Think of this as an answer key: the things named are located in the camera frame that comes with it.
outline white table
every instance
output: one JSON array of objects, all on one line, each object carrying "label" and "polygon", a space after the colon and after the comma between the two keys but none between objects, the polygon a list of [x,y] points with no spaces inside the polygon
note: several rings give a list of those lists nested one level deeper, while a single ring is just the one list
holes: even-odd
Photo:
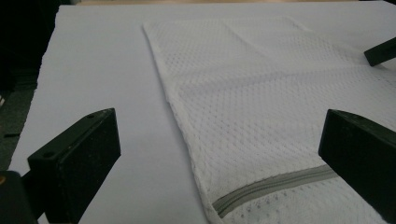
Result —
[{"label": "white table", "polygon": [[396,36],[396,6],[386,2],[62,6],[10,170],[25,174],[50,139],[115,107],[122,155],[80,223],[206,223],[142,23],[279,15],[362,52]]}]

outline mesh laundry bag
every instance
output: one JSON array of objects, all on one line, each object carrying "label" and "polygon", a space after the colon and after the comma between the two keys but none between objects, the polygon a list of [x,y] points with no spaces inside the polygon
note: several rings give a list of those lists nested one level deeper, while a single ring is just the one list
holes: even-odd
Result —
[{"label": "mesh laundry bag", "polygon": [[396,76],[290,18],[144,25],[211,223],[381,223],[318,156],[329,108],[396,130]]}]

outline folded fabric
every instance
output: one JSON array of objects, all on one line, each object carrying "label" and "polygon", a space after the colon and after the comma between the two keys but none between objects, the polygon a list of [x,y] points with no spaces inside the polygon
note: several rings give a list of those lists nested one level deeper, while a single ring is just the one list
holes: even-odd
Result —
[{"label": "folded fabric", "polygon": [[285,17],[144,25],[211,223],[381,223],[318,156],[329,108],[396,130],[396,76]]}]

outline zipper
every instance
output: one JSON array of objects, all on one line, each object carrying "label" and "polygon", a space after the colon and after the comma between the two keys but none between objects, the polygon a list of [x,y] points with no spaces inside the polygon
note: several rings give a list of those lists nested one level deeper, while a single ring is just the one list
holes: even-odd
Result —
[{"label": "zipper", "polygon": [[291,189],[303,184],[337,177],[329,165],[277,175],[237,189],[213,203],[221,218],[232,212],[239,205],[260,198],[282,189]]}]

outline white sheet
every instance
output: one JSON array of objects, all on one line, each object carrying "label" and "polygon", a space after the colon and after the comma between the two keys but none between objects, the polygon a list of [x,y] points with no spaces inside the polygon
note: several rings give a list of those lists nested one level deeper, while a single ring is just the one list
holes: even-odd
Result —
[{"label": "white sheet", "polygon": [[385,2],[62,6],[10,169],[26,173],[35,150],[113,106],[122,156],[80,223],[205,223],[142,24],[247,15],[288,15],[361,50],[396,35],[396,7]]}]

